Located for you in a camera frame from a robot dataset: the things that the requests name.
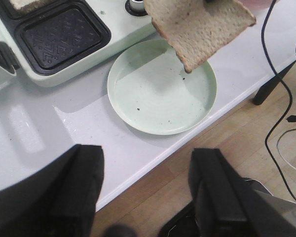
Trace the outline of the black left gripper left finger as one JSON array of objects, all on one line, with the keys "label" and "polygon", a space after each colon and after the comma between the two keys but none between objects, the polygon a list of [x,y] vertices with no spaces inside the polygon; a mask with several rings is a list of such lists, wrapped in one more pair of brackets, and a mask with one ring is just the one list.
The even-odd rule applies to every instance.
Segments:
[{"label": "black left gripper left finger", "polygon": [[101,146],[74,145],[0,191],[0,237],[87,237],[104,179]]}]

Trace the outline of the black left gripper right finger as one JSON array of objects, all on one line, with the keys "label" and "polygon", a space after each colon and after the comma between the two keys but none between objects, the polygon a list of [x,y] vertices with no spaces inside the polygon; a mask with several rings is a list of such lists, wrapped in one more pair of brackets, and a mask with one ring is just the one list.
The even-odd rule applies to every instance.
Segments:
[{"label": "black left gripper right finger", "polygon": [[160,237],[296,237],[296,204],[242,178],[219,149],[192,151],[192,202],[160,230]]}]

